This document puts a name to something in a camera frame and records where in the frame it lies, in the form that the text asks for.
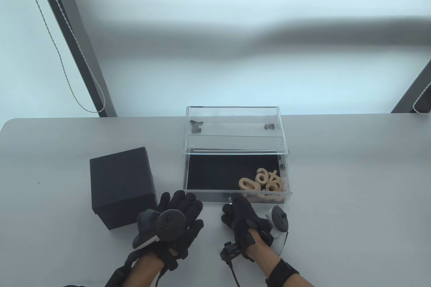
white vr controller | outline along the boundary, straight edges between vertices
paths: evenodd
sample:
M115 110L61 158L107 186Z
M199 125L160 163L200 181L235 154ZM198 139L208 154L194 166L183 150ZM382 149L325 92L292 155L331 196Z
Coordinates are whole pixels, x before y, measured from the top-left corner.
M266 213L265 216L269 224L271 224L271 231L269 233L274 238L270 247L277 255L280 256L288 237L288 215L281 207L275 205L268 213Z

black box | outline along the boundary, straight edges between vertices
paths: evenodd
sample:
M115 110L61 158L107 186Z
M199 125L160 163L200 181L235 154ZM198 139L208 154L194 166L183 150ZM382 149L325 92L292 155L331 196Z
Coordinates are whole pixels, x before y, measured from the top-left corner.
M157 207L145 147L90 159L90 176L91 207L110 230Z

black cable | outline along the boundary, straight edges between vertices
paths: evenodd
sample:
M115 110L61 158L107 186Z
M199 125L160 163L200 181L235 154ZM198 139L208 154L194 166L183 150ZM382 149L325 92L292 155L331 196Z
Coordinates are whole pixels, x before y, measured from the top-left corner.
M156 280L156 285L154 287L157 287L157 285L159 284L159 280L162 276L163 276L163 274L159 273L159 276L157 277L157 280Z
M229 268L230 268L230 269L231 269L231 271L232 271L232 275L234 276L234 279L235 279L235 282L237 283L237 286L238 286L238 287L241 287L241 286L240 286L240 283L238 282L237 276L235 276L234 266L232 265L232 261L230 261L230 262L228 263L228 266L229 266Z

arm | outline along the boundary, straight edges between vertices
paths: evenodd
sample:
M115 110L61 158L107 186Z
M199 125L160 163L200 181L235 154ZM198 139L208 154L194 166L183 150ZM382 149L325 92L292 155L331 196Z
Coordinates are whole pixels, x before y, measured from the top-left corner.
M164 265L154 253L146 254L136 261L123 287L150 287Z
M277 256L274 251L272 251L271 248L262 241L259 233L257 233L256 230L249 229L249 232L253 236L253 239L256 243L249 246L246 250L246 253L257 263L265 276L268 278L272 270L279 263L280 257ZM313 285L311 285L300 275L294 274L286 280L286 282L283 284L283 287L313 287Z

vr controller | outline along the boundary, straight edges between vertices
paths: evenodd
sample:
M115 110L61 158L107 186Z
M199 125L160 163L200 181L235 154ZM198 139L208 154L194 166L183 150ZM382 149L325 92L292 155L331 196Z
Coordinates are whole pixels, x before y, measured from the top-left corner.
M289 222L288 215L282 210L281 207L275 205L265 214L266 220L271 224L271 231L269 232L274 238L270 248L277 254L280 255L286 244L288 237ZM220 257L228 265L231 264L232 259L236 258L241 254L241 248L238 244L232 242L226 242L225 247L220 252Z
M174 241L186 230L186 219L179 210L166 210L163 213L146 210L137 217L139 234L134 238L134 250L145 248L152 242Z

